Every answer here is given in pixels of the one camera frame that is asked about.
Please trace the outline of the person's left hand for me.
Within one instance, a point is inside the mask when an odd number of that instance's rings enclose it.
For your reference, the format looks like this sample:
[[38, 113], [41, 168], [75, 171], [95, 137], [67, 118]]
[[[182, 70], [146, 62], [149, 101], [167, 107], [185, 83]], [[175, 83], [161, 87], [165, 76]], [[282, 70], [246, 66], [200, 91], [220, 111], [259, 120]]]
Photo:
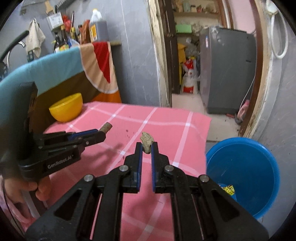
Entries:
[[4, 180], [4, 190], [13, 203], [25, 203], [22, 191], [34, 191], [40, 201], [47, 201], [50, 197], [51, 189], [52, 185], [49, 176], [41, 179], [38, 183], [17, 178]]

